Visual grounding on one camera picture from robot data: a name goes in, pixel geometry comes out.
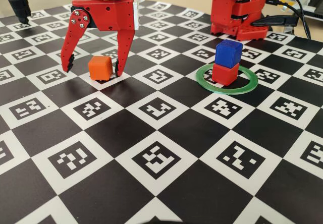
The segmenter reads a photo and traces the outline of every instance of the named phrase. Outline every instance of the red cube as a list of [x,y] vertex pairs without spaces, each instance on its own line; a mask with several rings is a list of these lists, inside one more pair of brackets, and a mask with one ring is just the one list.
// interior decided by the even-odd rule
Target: red cube
[[240,64],[237,64],[233,68],[229,69],[227,67],[214,64],[212,72],[213,81],[226,86],[230,85],[238,78],[239,66]]

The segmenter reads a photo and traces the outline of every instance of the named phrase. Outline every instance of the black cable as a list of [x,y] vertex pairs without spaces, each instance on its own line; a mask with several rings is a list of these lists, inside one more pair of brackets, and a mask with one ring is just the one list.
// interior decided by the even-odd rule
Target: black cable
[[303,9],[302,3],[299,0],[296,0],[296,1],[299,4],[299,8],[300,8],[300,11],[301,11],[301,17],[300,18],[301,18],[301,20],[303,22],[303,27],[304,27],[304,30],[305,30],[305,34],[306,34],[308,39],[311,39],[311,34],[310,34],[309,28],[307,26],[306,20],[305,20],[304,9]]

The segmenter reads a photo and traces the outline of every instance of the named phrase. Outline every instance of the cube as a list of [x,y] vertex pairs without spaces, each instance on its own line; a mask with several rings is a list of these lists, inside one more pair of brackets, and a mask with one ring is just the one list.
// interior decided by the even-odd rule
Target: cube
[[222,41],[217,45],[216,64],[233,68],[241,60],[242,48],[242,43],[231,40]]
[[88,63],[92,80],[108,81],[113,73],[110,57],[94,56]]
[[233,68],[229,69],[227,67],[214,64],[212,72],[213,81],[226,86],[230,85],[238,78],[239,66],[240,64],[236,64]]

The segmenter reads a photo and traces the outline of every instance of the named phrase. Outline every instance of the green hoop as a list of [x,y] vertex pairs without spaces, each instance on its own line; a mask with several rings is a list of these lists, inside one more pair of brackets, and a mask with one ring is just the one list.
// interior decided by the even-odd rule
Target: green hoop
[[214,93],[219,93],[219,94],[245,94],[248,93],[252,90],[254,90],[257,85],[258,85],[258,78],[255,75],[254,72],[252,72],[250,69],[245,68],[243,66],[239,67],[239,71],[243,72],[247,77],[249,78],[249,83],[246,86],[243,86],[241,88],[236,88],[236,89],[223,89],[219,87],[215,87],[214,85],[209,84],[205,79],[204,79],[204,73],[207,70],[212,69],[213,64],[208,64],[203,67],[201,67],[197,72],[196,72],[196,80],[201,85],[204,89],[207,89],[209,91],[212,91]]

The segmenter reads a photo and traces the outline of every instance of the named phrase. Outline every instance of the blue cube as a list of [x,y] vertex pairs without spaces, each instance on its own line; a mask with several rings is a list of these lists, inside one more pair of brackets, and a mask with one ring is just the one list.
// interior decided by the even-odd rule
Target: blue cube
[[216,64],[227,67],[229,69],[236,66],[241,60],[243,44],[224,40],[217,45]]

